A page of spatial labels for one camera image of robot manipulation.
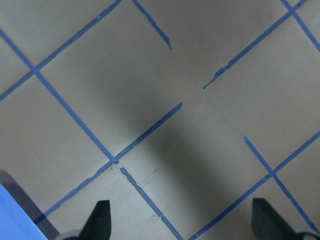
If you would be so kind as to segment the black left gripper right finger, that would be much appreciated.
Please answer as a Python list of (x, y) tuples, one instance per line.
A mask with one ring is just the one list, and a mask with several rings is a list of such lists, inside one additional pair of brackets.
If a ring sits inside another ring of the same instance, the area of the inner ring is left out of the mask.
[(297, 240), (297, 233), (264, 198), (253, 198), (251, 229), (257, 240)]

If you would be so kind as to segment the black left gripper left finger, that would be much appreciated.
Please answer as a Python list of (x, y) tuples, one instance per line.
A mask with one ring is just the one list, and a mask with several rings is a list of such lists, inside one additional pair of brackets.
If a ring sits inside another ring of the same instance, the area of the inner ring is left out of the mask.
[(83, 226), (80, 240), (109, 240), (112, 232), (111, 208), (109, 200), (100, 200)]

